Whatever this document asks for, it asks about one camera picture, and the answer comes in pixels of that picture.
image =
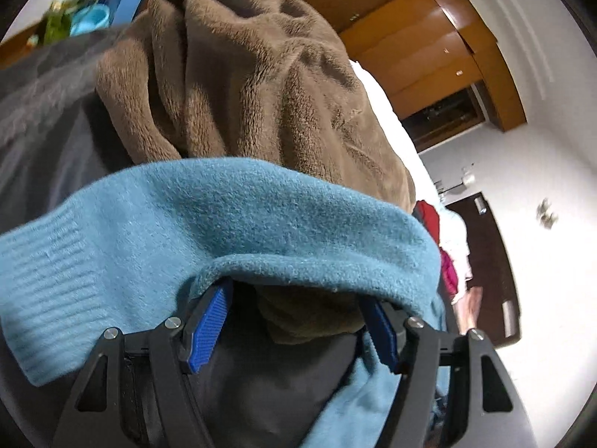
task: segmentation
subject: blue container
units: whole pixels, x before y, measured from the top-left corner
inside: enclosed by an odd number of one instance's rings
[[[71,37],[93,32],[110,25],[110,9],[107,5],[96,3],[82,8],[73,16]]]

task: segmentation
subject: black fabric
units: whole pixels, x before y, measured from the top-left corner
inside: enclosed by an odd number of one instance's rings
[[[444,302],[444,308],[446,308],[446,329],[450,333],[459,333],[458,320],[456,320],[456,314],[452,307],[452,301],[450,301],[450,294],[444,284],[444,279],[440,277],[440,285],[438,286],[438,293]]]
[[[556,448],[590,448],[597,440],[597,385]]]
[[[94,92],[95,60],[118,34],[71,38],[0,71],[0,233],[132,165]],[[216,448],[297,447],[347,375],[355,346],[355,335],[274,344],[252,287],[235,288],[213,358],[190,383]],[[48,448],[75,378],[32,386],[0,330],[0,446]],[[141,394],[150,398],[150,389]],[[150,439],[163,446],[151,412]]]

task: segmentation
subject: teal towel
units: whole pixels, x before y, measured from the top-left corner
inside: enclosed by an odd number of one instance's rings
[[[364,293],[437,327],[439,274],[437,246],[394,205],[261,161],[160,162],[1,236],[0,318],[42,385],[82,366],[105,328],[154,328],[185,284],[191,298],[224,276]]]

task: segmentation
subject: wooden door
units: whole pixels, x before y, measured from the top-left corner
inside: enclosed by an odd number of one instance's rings
[[[496,109],[496,125],[503,131],[508,131],[526,123],[516,85],[497,45],[494,43],[486,46],[473,57],[483,73],[485,86]]]
[[[417,25],[439,11],[435,0],[392,0],[340,33],[340,38],[348,56],[359,59],[363,52],[376,47],[384,38]]]
[[[483,288],[478,327],[494,346],[520,340],[520,307],[510,261],[489,203],[482,193],[447,206],[465,221],[473,278],[468,286]]]

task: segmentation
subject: metal screw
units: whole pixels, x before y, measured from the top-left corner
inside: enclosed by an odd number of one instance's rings
[[[174,330],[178,329],[178,327],[180,327],[182,324],[183,321],[179,317],[170,317],[166,319],[166,321],[163,323],[163,326],[167,329]]]
[[[118,329],[115,327],[110,327],[109,329],[104,330],[104,338],[106,340],[112,340],[118,337]]]
[[[485,338],[485,334],[480,330],[470,329],[469,332],[471,333],[471,338],[473,340],[483,340]]]
[[[423,320],[421,320],[419,317],[410,317],[407,320],[407,323],[412,329],[422,329],[425,326]]]

